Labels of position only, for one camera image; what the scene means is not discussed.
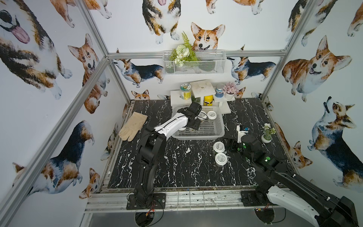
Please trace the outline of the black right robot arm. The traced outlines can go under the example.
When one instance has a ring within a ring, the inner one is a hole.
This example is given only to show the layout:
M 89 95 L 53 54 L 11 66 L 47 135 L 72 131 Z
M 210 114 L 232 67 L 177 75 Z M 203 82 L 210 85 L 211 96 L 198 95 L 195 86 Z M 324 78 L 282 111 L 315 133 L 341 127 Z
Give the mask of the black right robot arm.
M 283 161 L 267 153 L 252 135 L 226 139 L 226 150 L 239 153 L 257 172 L 267 177 L 252 193 L 242 192 L 245 205 L 278 205 L 302 217 L 315 227 L 357 227 L 354 203 L 338 198 L 307 181 L 289 167 L 279 172 Z

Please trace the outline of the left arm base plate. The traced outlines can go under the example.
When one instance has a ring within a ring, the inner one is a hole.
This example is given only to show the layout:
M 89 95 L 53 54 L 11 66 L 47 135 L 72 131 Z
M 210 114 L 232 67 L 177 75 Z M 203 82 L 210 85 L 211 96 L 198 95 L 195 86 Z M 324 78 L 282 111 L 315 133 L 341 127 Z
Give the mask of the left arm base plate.
M 126 210 L 163 210 L 165 208 L 166 194 L 155 193 L 144 199 L 138 199 L 134 193 L 127 196 Z

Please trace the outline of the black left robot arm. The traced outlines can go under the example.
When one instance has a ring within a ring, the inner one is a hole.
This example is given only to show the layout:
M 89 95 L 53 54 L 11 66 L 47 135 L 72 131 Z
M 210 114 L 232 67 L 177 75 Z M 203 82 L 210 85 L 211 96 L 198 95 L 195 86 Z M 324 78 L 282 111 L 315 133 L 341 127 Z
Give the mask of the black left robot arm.
M 136 201 L 148 207 L 153 200 L 154 179 L 158 164 L 165 153 L 167 140 L 181 128 L 199 129 L 198 118 L 202 106 L 193 102 L 189 107 L 179 109 L 165 123 L 154 128 L 147 128 L 137 146 L 136 161 L 140 167 L 138 182 L 134 188 Z

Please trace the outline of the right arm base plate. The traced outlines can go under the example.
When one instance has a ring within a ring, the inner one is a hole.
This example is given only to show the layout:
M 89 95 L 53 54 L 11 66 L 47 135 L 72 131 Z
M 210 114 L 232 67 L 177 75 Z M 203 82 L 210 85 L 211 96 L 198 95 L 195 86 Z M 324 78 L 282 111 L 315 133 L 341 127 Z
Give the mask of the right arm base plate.
M 241 201 L 244 206 L 267 206 L 270 201 L 266 194 L 259 191 L 241 191 Z

